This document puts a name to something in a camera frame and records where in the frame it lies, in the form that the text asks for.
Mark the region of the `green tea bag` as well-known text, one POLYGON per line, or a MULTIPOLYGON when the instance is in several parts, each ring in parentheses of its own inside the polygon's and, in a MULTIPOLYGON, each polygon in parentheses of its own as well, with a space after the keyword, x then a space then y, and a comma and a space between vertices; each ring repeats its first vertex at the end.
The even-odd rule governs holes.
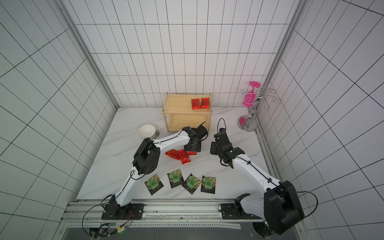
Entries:
POLYGON ((203 176, 201 192, 215 194, 216 192, 216 177, 203 176))
POLYGON ((156 192, 158 192, 161 188, 164 187, 164 184, 161 182, 157 174, 153 175, 147 181, 145 181, 145 185, 151 195, 154 195, 156 192))
POLYGON ((175 188, 184 183, 184 177, 180 169, 167 173, 171 188, 175 188))
POLYGON ((201 185, 201 180, 190 174, 187 179, 183 182, 182 186, 185 190, 187 190, 191 195, 197 190, 197 188, 201 185))

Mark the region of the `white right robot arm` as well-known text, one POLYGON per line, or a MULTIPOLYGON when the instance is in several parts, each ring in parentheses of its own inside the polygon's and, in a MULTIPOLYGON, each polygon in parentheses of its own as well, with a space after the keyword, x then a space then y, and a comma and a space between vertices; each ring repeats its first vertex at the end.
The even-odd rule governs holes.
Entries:
POLYGON ((231 167, 245 176, 263 195, 254 198, 244 193, 235 199, 234 209, 239 218, 256 216, 262 222, 253 223, 262 237, 282 235, 305 219, 298 193, 289 181, 281 182, 256 166, 239 147, 233 147, 225 128, 214 135, 211 154, 220 158, 221 165, 231 167))

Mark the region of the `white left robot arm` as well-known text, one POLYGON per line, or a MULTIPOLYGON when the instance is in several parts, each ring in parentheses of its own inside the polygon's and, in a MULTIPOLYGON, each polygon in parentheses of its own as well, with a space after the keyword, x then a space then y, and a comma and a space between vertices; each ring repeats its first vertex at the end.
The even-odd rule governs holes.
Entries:
POLYGON ((203 124, 197 128, 184 127, 178 133, 162 139, 143 140, 134 154, 133 167, 129 176, 114 195, 103 204, 102 220, 140 220, 143 216, 144 204, 133 204, 130 194, 135 183, 155 171, 161 154, 177 147, 184 147, 193 152, 201 151, 201 142, 208 136, 208 130, 203 124))

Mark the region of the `light wooden two-tier shelf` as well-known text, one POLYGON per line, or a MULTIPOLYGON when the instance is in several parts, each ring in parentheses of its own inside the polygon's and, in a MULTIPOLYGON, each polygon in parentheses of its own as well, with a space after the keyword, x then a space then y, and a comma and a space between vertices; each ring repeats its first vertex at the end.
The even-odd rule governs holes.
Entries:
POLYGON ((180 131, 183 127, 197 128, 200 124, 209 131, 212 109, 192 109, 193 99, 211 98, 211 94, 166 94, 163 116, 168 132, 180 131))

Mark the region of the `chrome cup holder stand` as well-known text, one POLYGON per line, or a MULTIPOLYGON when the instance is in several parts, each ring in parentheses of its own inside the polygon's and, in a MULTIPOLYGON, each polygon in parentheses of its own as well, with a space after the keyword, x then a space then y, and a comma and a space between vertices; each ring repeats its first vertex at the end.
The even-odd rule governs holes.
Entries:
POLYGON ((249 113, 247 115, 243 115, 238 118, 238 121, 237 121, 238 127, 244 132, 254 132, 257 129, 258 122, 256 119, 256 115, 257 115, 257 109, 259 105, 261 105, 261 109, 260 109, 261 112, 265 113, 269 111, 270 105, 265 102, 266 97, 272 97, 273 103, 276 105, 280 105, 282 103, 281 99, 276 96, 277 92, 273 88, 261 88, 258 90, 258 92, 260 94, 257 96, 257 99, 254 102, 253 107, 252 108, 246 107, 249 113))

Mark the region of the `white ceramic bowl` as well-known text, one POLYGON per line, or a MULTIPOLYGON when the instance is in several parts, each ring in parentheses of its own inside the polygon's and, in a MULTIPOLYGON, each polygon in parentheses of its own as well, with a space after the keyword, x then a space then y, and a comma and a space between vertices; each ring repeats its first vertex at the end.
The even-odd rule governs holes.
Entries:
POLYGON ((156 135, 156 127, 151 124, 143 125, 139 128, 138 134, 141 139, 149 138, 153 140, 156 135))

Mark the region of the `pink wine glass decoration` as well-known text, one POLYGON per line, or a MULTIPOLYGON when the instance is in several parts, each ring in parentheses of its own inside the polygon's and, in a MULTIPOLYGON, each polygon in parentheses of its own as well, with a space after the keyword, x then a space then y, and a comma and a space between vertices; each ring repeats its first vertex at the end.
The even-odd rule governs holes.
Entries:
POLYGON ((241 93, 244 95, 243 105, 247 108, 252 108, 257 96, 260 94, 258 90, 262 85, 259 82, 252 81, 249 86, 251 87, 250 90, 242 90, 241 93))

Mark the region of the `metal base rail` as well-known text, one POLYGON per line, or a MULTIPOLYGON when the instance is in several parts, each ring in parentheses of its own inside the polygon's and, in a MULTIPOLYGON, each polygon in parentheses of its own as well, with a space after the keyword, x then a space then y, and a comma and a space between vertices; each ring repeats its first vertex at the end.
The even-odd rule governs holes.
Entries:
POLYGON ((141 201, 139 220, 102 220, 95 201, 68 204, 55 240, 261 240, 254 223, 225 220, 220 208, 231 200, 141 201), (102 236, 97 237, 97 229, 102 236))

